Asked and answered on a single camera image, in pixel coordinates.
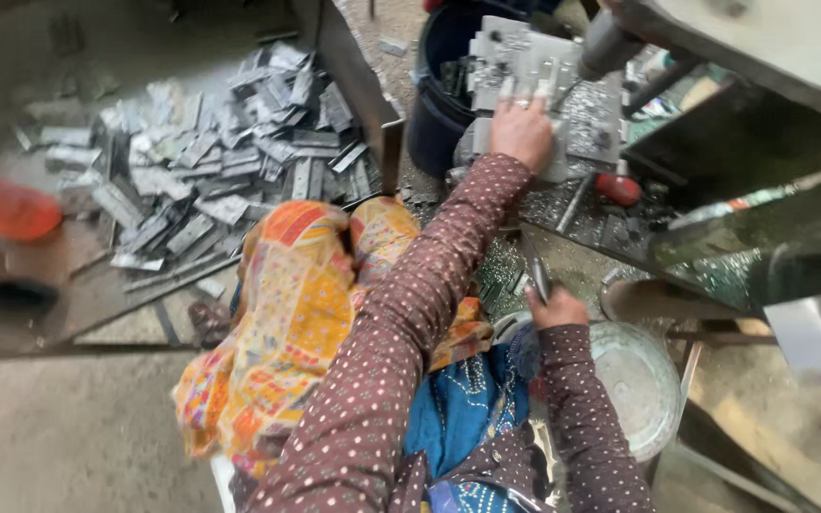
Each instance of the pile of metal hinges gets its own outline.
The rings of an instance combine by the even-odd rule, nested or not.
[[[131,292],[236,257],[282,200],[371,195],[367,146],[313,56],[277,41],[245,59],[224,98],[154,82],[150,104],[119,101],[86,128],[18,137],[47,147],[66,214],[106,214],[113,266],[164,271]]]

